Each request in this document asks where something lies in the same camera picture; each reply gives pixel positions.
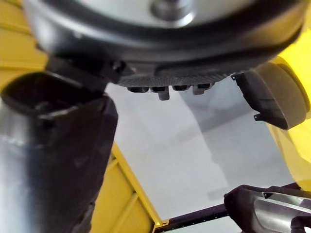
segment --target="metal bolt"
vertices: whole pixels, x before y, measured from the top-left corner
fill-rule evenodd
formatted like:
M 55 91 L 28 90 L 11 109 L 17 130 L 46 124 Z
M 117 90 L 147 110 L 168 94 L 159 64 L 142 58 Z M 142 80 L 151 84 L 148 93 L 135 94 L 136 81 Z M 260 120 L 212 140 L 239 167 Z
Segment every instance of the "metal bolt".
M 193 20 L 193 0 L 154 0 L 152 14 L 165 22 L 176 22 L 176 26 L 187 25 Z

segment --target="silver metal part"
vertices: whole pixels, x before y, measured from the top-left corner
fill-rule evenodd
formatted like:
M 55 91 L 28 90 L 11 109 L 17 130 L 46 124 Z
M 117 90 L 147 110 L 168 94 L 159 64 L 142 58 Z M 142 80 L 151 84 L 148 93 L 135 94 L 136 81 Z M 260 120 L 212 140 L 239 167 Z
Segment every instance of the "silver metal part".
M 194 0 L 154 0 L 151 13 L 171 27 L 189 24 L 195 17 Z
M 311 193 L 240 186 L 225 196 L 229 216 L 245 233 L 304 233 L 311 227 Z
M 121 22 L 138 26 L 172 28 L 185 25 L 193 26 L 215 21 L 234 14 L 256 2 L 256 0 L 160 0 L 171 2 L 171 6 L 186 3 L 186 13 L 180 14 L 179 19 L 172 23 L 163 20 L 163 16 L 156 17 L 151 10 L 152 5 L 159 0 L 76 0 L 96 13 Z

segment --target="gray surface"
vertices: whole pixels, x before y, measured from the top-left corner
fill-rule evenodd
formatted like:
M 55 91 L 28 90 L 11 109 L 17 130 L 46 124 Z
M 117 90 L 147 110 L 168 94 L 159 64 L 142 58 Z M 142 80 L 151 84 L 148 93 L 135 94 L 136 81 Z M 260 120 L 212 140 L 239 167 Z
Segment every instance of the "gray surface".
M 116 141 L 163 219 L 222 203 L 240 184 L 293 182 L 265 123 L 253 120 L 229 78 L 202 96 L 171 90 L 169 101 L 116 85 L 107 91 L 120 117 Z
M 152 2 L 157 0 L 76 0 L 96 13 L 114 20 L 148 27 L 179 27 L 151 14 Z M 255 0 L 194 0 L 190 26 L 223 18 L 253 4 Z

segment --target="black metal bar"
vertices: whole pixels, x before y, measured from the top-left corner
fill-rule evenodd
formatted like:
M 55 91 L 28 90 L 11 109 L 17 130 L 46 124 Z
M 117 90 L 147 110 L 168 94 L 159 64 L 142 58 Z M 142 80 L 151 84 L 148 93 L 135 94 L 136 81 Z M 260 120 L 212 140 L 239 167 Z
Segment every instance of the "black metal bar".
M 301 187 L 297 183 L 290 183 L 290 184 L 284 185 L 283 188 L 301 189 Z
M 228 213 L 225 208 L 225 205 L 224 204 L 216 205 L 213 207 L 209 207 L 207 209 L 171 218 L 168 225 L 156 228 L 155 233 L 167 232 L 226 216 L 228 216 Z

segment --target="black plastic housing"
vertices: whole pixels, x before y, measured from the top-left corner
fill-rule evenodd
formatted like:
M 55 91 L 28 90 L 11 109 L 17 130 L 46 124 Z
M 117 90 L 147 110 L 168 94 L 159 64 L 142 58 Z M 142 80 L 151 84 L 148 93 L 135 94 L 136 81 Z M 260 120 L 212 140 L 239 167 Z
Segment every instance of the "black plastic housing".
M 44 73 L 1 94 L 0 232 L 86 233 L 118 115 L 113 101 Z
M 153 87 L 214 83 L 268 61 L 297 39 L 309 2 L 259 0 L 220 20 L 177 29 L 116 21 L 76 1 L 26 0 L 25 9 L 48 54 L 123 61 L 119 85 Z

